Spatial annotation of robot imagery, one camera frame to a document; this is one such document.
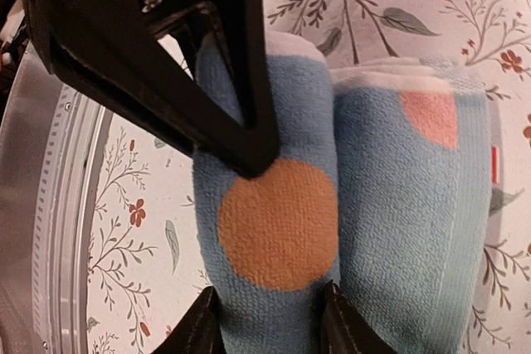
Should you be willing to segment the floral tablecloth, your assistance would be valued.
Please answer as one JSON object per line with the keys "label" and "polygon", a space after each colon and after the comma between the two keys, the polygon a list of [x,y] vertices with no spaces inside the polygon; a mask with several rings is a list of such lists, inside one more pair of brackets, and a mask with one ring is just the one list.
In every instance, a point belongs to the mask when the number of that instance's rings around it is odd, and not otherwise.
{"label": "floral tablecloth", "polygon": [[[463,353],[530,350],[530,0],[264,0],[268,22],[329,63],[441,53],[483,81],[493,115],[492,204]],[[93,353],[145,353],[207,285],[191,164],[113,117],[90,237]]]}

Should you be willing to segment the front aluminium rail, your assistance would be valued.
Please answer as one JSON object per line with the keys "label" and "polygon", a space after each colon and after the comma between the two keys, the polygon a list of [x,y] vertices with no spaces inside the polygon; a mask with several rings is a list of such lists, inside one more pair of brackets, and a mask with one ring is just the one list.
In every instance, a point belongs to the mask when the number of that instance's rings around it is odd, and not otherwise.
{"label": "front aluminium rail", "polygon": [[1,350],[85,353],[89,240],[112,114],[28,47],[1,122]]}

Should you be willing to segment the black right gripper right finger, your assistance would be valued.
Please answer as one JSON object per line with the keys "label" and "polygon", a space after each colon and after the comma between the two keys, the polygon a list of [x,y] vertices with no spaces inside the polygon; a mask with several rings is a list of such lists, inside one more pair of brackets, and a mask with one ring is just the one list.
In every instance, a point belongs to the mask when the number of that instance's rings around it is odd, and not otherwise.
{"label": "black right gripper right finger", "polygon": [[396,354],[329,281],[323,290],[321,352],[325,354]]}

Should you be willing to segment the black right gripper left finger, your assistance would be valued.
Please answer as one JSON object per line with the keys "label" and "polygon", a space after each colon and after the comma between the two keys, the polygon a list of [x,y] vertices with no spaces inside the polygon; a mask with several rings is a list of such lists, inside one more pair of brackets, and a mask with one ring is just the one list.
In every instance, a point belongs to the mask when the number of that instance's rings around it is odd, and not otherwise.
{"label": "black right gripper left finger", "polygon": [[216,290],[206,287],[153,354],[224,354]]}

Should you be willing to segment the light blue towel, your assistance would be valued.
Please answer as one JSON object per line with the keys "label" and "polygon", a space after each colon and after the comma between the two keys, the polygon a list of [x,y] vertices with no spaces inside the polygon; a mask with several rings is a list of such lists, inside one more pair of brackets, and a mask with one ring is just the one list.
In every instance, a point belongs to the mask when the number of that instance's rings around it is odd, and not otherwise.
{"label": "light blue towel", "polygon": [[313,353],[328,282],[398,353],[455,353],[491,195],[483,85],[442,57],[328,68],[270,32],[280,156],[238,177],[193,156],[197,228],[229,353]]}

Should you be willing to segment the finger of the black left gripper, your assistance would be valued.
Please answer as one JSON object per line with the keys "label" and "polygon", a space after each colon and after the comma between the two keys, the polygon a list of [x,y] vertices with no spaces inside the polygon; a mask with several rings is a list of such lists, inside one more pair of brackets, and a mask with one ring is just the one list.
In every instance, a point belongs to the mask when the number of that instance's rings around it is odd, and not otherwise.
{"label": "finger of the black left gripper", "polygon": [[[262,0],[24,0],[24,10],[50,73],[180,152],[201,149],[247,178],[277,158]],[[208,35],[241,121],[193,74]]]}
{"label": "finger of the black left gripper", "polygon": [[212,1],[171,3],[169,35],[190,70],[173,97],[184,120],[245,120],[245,24]]}

